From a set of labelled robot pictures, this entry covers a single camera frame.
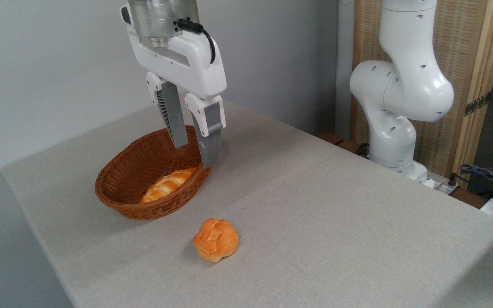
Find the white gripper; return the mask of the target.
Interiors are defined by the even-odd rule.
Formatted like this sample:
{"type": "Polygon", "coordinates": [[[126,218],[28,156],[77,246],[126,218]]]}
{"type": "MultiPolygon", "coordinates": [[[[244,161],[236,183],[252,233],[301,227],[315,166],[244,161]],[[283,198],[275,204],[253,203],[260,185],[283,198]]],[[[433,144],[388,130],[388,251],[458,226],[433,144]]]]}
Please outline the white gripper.
{"type": "Polygon", "coordinates": [[[226,121],[219,95],[227,82],[217,43],[186,29],[200,24],[197,4],[127,3],[121,6],[121,17],[137,61],[149,71],[149,95],[175,148],[188,144],[177,86],[190,92],[184,101],[192,114],[204,169],[209,169],[220,156],[226,121]]]}

